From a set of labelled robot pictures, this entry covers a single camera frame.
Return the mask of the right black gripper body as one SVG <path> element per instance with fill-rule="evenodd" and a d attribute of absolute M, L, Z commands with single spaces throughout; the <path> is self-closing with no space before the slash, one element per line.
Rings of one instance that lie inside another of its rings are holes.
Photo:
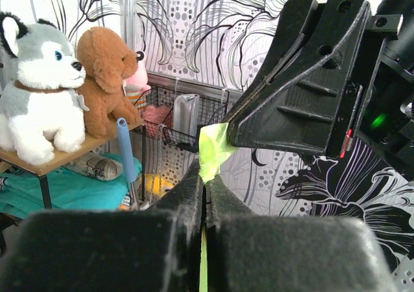
<path fill-rule="evenodd" d="M 367 0 L 343 0 L 343 25 L 353 51 L 342 114 L 346 152 L 360 137 L 408 181 L 413 180 L 413 0 L 382 0 L 375 15 Z"/>

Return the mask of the green plastic trash bag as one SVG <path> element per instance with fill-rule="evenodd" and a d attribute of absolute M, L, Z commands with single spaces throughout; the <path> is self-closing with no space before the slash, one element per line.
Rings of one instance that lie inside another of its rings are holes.
<path fill-rule="evenodd" d="M 227 139 L 229 123 L 212 124 L 201 128 L 199 135 L 199 175 L 204 184 L 208 183 L 220 172 L 221 165 L 237 151 Z M 208 292 L 208 251 L 206 227 L 201 234 L 201 262 L 199 291 Z"/>

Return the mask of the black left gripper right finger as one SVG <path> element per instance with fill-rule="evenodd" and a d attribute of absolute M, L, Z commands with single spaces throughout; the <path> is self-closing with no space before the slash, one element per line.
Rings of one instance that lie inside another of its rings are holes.
<path fill-rule="evenodd" d="M 396 290 L 361 220 L 259 216 L 219 176 L 206 189 L 211 291 Z"/>

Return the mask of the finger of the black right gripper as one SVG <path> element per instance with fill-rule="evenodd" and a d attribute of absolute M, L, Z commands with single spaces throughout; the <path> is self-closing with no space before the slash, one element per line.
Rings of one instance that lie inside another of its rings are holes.
<path fill-rule="evenodd" d="M 274 38 L 252 87 L 270 81 L 300 50 L 318 8 L 317 0 L 290 0 L 283 7 Z"/>
<path fill-rule="evenodd" d="M 342 47 L 350 28 L 342 24 L 342 2 L 318 3 L 293 59 L 274 79 L 258 87 L 251 84 L 234 104 L 225 116 L 232 146 L 303 155 L 343 153 L 347 123 L 342 114 L 353 103 L 342 98 L 353 51 Z"/>

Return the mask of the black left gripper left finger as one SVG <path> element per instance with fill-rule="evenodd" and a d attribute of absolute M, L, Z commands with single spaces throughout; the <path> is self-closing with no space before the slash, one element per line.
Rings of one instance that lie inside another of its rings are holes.
<path fill-rule="evenodd" d="M 2 291 L 197 291 L 204 183 L 194 160 L 142 211 L 45 210 L 5 254 Z"/>

